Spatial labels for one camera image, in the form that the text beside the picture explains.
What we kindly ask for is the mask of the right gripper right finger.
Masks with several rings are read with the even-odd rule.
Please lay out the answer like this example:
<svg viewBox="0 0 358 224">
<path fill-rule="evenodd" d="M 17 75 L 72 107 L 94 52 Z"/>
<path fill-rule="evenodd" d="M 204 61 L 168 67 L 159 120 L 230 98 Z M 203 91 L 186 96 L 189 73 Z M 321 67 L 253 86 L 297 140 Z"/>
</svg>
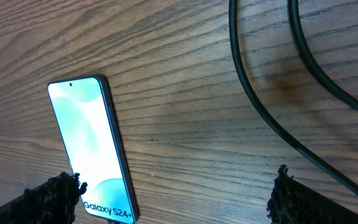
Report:
<svg viewBox="0 0 358 224">
<path fill-rule="evenodd" d="M 269 201 L 268 217 L 279 224 L 358 224 L 358 214 L 317 193 L 278 169 Z"/>
</svg>

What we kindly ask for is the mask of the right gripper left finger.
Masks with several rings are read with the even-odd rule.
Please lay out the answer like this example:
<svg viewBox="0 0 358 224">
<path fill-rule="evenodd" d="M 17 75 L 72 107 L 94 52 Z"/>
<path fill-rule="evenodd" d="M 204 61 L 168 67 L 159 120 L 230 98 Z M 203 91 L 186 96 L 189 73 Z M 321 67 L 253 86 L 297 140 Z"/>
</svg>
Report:
<svg viewBox="0 0 358 224">
<path fill-rule="evenodd" d="M 0 206 L 0 224 L 72 224 L 75 206 L 88 184 L 79 173 L 62 172 L 35 189 Z"/>
</svg>

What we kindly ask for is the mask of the blue screen smartphone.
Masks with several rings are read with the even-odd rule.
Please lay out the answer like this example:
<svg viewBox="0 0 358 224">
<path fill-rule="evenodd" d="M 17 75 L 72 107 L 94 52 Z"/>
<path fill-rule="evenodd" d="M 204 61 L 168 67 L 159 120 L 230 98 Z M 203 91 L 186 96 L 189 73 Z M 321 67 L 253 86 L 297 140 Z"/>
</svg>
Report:
<svg viewBox="0 0 358 224">
<path fill-rule="evenodd" d="M 140 212 L 127 165 L 108 80 L 103 75 L 50 82 L 47 91 L 58 128 L 90 215 L 136 223 Z"/>
</svg>

